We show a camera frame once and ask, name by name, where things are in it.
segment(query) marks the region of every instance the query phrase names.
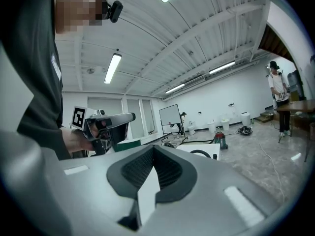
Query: baseball cap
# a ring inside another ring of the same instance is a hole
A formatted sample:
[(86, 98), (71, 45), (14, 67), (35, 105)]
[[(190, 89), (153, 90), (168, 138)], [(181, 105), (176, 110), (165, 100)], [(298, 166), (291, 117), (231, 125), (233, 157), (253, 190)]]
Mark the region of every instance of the baseball cap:
[(279, 67), (277, 66), (277, 62), (271, 61), (271, 62), (270, 62), (270, 68), (279, 69)]

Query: table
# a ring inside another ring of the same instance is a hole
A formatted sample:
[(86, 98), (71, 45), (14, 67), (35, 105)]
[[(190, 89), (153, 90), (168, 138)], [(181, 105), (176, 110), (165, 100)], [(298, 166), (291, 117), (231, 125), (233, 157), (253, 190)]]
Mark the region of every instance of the table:
[[(301, 100), (301, 101), (292, 101), (289, 102), (288, 104), (285, 104), (283, 106), (280, 106), (276, 108), (278, 112), (281, 111), (289, 111), (289, 112), (303, 112), (307, 113), (309, 117), (311, 117), (311, 114), (315, 112), (315, 99), (313, 100)], [(293, 133), (293, 124), (291, 122), (291, 135)], [(308, 132), (308, 139), (307, 139), (307, 144), (306, 144), (306, 154), (305, 154), (305, 159), (304, 162), (306, 162), (307, 156), (309, 154), (309, 146), (310, 146), (310, 137), (311, 131)]]
[(208, 153), (211, 158), (214, 154), (217, 154), (217, 160), (220, 160), (220, 144), (189, 144), (189, 145), (179, 145), (176, 149), (181, 149), (186, 152), (191, 152), (193, 150), (199, 149)]

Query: whiteboard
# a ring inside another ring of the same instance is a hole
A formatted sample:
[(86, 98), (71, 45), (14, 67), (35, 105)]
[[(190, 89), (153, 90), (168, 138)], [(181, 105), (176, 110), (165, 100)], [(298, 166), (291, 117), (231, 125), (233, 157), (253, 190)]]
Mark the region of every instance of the whiteboard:
[(161, 117), (162, 126), (181, 123), (181, 117), (179, 115), (177, 104), (160, 109), (159, 116)]

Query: black shirt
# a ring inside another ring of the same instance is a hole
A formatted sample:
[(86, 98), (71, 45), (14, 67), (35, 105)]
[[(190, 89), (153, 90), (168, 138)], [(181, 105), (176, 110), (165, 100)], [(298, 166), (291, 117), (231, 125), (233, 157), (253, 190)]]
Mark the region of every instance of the black shirt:
[(55, 1), (25, 0), (3, 45), (14, 68), (34, 94), (18, 133), (51, 148), (59, 160), (70, 158), (61, 130), (62, 78), (55, 45)]

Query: easel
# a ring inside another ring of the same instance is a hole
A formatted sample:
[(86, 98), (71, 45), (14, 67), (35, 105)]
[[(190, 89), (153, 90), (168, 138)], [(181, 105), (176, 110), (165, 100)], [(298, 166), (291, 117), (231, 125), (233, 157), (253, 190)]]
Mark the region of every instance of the easel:
[[(163, 140), (165, 140), (165, 139), (168, 139), (168, 137), (165, 137), (165, 135), (168, 135), (168, 134), (178, 134), (178, 132), (169, 132), (169, 133), (164, 133), (164, 129), (163, 129), (163, 126), (168, 126), (168, 125), (163, 125), (162, 124), (162, 120), (161, 120), (161, 126), (162, 126), (162, 131), (163, 131), (163, 139), (162, 139), (162, 142), (163, 142)], [(184, 141), (184, 140), (186, 140), (186, 139), (188, 139), (188, 137), (186, 137), (186, 134), (185, 134), (185, 130), (184, 130), (184, 126), (183, 126), (183, 122), (182, 122), (182, 120), (181, 120), (181, 123), (180, 123), (180, 125), (182, 126), (182, 129), (183, 129), (183, 133), (184, 133), (184, 139), (182, 140), (182, 142)]]

